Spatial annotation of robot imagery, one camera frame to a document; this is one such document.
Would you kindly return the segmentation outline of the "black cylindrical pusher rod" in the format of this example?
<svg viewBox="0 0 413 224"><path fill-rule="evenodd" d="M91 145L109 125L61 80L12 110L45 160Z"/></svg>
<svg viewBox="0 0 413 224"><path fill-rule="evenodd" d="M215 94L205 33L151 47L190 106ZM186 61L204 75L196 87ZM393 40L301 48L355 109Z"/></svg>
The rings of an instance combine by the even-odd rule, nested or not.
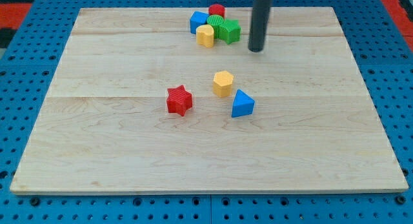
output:
<svg viewBox="0 0 413 224"><path fill-rule="evenodd" d="M268 19L272 0L253 0L248 38L248 49L251 52L262 52L267 34Z"/></svg>

